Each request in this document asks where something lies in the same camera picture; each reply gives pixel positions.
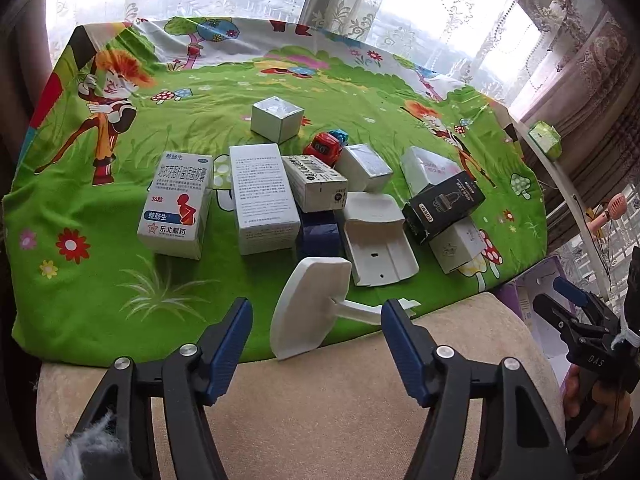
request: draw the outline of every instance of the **green mushroom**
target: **green mushroom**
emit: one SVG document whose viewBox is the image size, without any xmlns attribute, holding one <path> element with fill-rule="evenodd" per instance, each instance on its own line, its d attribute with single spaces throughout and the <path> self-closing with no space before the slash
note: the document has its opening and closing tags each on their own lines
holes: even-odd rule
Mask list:
<svg viewBox="0 0 640 480">
<path fill-rule="evenodd" d="M 531 195 L 527 192 L 527 189 L 531 187 L 531 180 L 526 176 L 513 173 L 511 175 L 511 189 L 516 195 L 522 195 L 525 200 L 529 200 Z"/>
</svg>

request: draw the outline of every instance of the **beige fabric surface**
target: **beige fabric surface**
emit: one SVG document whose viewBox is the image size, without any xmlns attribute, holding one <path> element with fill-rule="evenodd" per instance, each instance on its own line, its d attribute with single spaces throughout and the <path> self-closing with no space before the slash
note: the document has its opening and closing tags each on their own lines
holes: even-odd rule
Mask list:
<svg viewBox="0 0 640 480">
<path fill-rule="evenodd" d="M 556 426 L 564 431 L 558 384 L 523 322 L 489 293 L 415 321 L 439 344 L 469 359 L 525 366 Z M 38 386 L 40 453 L 52 464 L 104 373 L 44 364 Z M 162 400 L 153 400 L 154 434 L 164 480 L 175 479 Z M 228 393 L 207 408 L 230 479 L 394 480 L 404 477 L 427 410 L 408 397 L 381 333 L 317 349 L 283 362 L 238 366 Z M 470 478 L 481 402 L 469 409 L 456 478 Z"/>
</svg>

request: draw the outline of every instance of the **cartoon tablecloth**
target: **cartoon tablecloth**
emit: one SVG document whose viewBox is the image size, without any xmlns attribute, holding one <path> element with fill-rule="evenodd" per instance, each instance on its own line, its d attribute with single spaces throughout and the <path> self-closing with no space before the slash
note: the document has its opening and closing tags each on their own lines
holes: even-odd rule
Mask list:
<svg viewBox="0 0 640 480">
<path fill-rule="evenodd" d="M 399 158 L 421 146 L 455 160 L 486 196 L 473 213 L 486 250 L 444 275 L 413 244 L 420 272 L 348 299 L 417 300 L 424 314 L 491 288 L 546 251 L 542 194 L 497 105 L 470 86 L 378 48 L 282 22 L 137 20 L 78 27 L 31 121 L 11 193 L 6 246 L 18 309 L 14 337 L 47 360 L 109 365 L 160 358 L 222 318 L 236 296 L 254 305 L 243 360 L 271 356 L 269 328 L 293 251 L 240 256 L 228 147 L 266 142 L 250 131 L 253 103 L 277 95 L 305 109 L 301 153 L 341 128 L 394 170 L 385 187 L 409 198 Z M 215 157 L 216 188 L 197 262 L 154 255 L 136 237 L 164 150 Z M 376 328 L 338 320 L 326 344 Z"/>
</svg>

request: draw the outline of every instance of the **pink flower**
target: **pink flower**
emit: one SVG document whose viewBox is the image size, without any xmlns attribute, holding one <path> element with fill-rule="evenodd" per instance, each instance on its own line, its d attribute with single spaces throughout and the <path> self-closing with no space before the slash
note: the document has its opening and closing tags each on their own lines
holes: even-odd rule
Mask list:
<svg viewBox="0 0 640 480">
<path fill-rule="evenodd" d="M 20 248 L 23 251 L 29 251 L 36 247 L 36 233 L 29 229 L 25 229 L 20 233 Z"/>
</svg>

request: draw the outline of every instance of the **bolt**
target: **bolt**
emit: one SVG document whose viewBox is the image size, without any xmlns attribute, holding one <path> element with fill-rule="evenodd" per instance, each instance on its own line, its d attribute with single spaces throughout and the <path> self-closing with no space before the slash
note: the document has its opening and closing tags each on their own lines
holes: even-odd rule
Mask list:
<svg viewBox="0 0 640 480">
<path fill-rule="evenodd" d="M 180 347 L 180 353 L 185 357 L 189 357 L 190 355 L 195 354 L 198 351 L 198 347 L 193 343 L 187 343 L 186 345 L 182 345 Z"/>
<path fill-rule="evenodd" d="M 504 360 L 504 367 L 507 368 L 507 370 L 517 370 L 520 368 L 520 361 L 513 357 L 507 357 Z"/>
<path fill-rule="evenodd" d="M 125 368 L 129 368 L 131 361 L 128 357 L 119 357 L 114 362 L 113 366 L 115 366 L 116 370 L 124 370 Z"/>
<path fill-rule="evenodd" d="M 456 352 L 450 346 L 438 346 L 436 348 L 436 354 L 438 354 L 443 359 L 450 359 L 456 354 Z"/>
</svg>

